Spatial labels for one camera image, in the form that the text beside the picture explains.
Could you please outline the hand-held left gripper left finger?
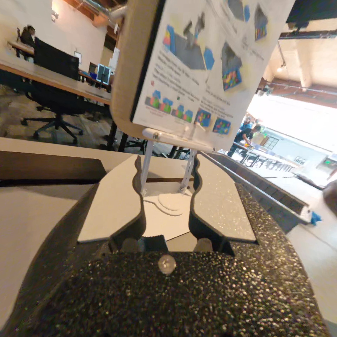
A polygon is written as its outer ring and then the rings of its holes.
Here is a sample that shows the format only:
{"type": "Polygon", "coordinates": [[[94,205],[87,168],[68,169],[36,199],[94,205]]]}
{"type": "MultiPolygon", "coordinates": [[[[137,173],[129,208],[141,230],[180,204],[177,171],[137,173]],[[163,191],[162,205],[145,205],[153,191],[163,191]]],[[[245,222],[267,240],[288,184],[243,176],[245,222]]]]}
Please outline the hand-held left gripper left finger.
{"type": "Polygon", "coordinates": [[[126,239],[137,241],[145,230],[141,158],[131,155],[99,182],[78,243],[112,240],[121,249],[126,239]]]}

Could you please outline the white ledge bar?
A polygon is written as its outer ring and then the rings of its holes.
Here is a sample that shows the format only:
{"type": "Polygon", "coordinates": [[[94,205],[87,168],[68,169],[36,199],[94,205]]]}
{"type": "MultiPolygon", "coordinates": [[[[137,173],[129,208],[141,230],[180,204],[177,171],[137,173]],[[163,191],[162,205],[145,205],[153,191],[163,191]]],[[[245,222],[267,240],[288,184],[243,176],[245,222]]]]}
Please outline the white ledge bar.
{"type": "Polygon", "coordinates": [[[216,148],[210,143],[206,143],[200,140],[194,140],[188,137],[177,136],[172,133],[167,133],[152,128],[143,129],[142,135],[144,136],[145,139],[149,141],[169,144],[183,148],[189,148],[207,153],[213,153],[216,150],[216,148]]]}

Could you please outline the computer monitor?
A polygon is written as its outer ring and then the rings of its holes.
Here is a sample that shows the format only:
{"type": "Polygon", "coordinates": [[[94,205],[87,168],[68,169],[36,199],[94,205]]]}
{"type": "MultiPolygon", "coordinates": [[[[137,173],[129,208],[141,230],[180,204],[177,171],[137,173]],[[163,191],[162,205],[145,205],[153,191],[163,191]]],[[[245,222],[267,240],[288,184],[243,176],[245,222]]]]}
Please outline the computer monitor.
{"type": "Polygon", "coordinates": [[[111,69],[103,64],[98,64],[96,80],[100,84],[108,85],[110,81],[111,69]]]}

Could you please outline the black ceiling panel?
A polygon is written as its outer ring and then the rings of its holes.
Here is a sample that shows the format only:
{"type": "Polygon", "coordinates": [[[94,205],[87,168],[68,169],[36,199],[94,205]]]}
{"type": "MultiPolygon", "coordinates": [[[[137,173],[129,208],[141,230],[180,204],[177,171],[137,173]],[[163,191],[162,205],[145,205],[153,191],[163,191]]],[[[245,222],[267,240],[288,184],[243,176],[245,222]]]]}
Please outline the black ceiling panel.
{"type": "Polygon", "coordinates": [[[335,19],[336,17],[336,0],[296,0],[286,23],[335,19]]]}

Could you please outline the wooden top office desk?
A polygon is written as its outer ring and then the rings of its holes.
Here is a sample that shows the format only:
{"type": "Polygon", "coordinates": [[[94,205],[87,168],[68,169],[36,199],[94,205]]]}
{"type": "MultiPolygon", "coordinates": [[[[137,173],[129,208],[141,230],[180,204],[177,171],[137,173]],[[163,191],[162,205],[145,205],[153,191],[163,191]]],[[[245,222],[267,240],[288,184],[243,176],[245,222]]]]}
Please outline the wooden top office desk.
{"type": "MultiPolygon", "coordinates": [[[[22,93],[26,96],[26,92],[32,91],[31,89],[31,79],[37,78],[44,80],[48,72],[46,70],[39,70],[37,66],[28,61],[24,61],[21,58],[11,57],[7,54],[1,55],[1,84],[8,86],[12,89],[16,89],[19,93],[22,93]]],[[[111,94],[106,91],[97,89],[95,87],[84,84],[83,82],[77,81],[75,84],[72,84],[69,80],[66,81],[65,85],[70,87],[69,91],[74,91],[77,95],[82,96],[84,98],[85,103],[85,112],[92,113],[100,113],[105,117],[112,117],[110,112],[110,100],[111,94]]],[[[76,130],[71,129],[71,131],[77,136],[76,130]]],[[[33,135],[30,137],[31,140],[41,141],[41,133],[39,139],[34,139],[33,135]]],[[[72,138],[70,137],[70,141],[67,143],[68,145],[75,145],[72,142],[72,138]]]]}

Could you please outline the grey plastic bin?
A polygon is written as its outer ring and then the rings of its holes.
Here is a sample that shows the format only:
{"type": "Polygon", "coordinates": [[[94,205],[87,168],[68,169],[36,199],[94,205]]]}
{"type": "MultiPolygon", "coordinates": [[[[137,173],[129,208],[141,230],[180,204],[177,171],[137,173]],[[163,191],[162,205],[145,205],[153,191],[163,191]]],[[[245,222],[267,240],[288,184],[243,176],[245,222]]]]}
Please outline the grey plastic bin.
{"type": "Polygon", "coordinates": [[[310,206],[290,192],[226,155],[208,154],[201,151],[198,154],[224,170],[235,183],[241,184],[286,234],[299,224],[311,224],[310,206]]]}

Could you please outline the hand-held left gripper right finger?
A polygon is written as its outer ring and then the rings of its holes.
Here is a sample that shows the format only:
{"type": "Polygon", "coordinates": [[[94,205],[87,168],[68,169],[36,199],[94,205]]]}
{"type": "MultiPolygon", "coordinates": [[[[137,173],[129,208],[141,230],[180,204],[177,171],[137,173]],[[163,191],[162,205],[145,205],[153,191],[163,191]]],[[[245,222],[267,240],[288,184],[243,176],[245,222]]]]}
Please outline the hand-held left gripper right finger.
{"type": "Polygon", "coordinates": [[[233,251],[230,243],[257,244],[257,238],[234,180],[202,154],[193,165],[188,226],[211,251],[233,251]]]}

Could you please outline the silver ceiling pipe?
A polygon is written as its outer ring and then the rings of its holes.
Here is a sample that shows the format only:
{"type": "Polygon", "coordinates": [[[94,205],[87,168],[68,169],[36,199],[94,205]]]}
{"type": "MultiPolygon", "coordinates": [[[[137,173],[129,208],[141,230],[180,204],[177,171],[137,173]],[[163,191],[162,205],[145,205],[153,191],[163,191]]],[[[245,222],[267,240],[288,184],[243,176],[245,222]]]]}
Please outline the silver ceiling pipe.
{"type": "Polygon", "coordinates": [[[125,4],[123,6],[122,5],[119,6],[119,7],[117,6],[117,7],[114,7],[114,8],[111,8],[110,10],[108,10],[109,20],[115,21],[118,18],[124,17],[126,15],[127,8],[128,8],[128,5],[125,4]]]}

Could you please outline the paper instruction sheet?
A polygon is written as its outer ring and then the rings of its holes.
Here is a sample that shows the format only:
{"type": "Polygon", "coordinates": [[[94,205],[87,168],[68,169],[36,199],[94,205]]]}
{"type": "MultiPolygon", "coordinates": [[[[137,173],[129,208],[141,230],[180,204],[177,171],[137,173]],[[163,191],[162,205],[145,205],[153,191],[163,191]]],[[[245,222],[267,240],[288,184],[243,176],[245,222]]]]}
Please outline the paper instruction sheet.
{"type": "Polygon", "coordinates": [[[295,1],[165,1],[131,122],[229,149],[295,1]]]}

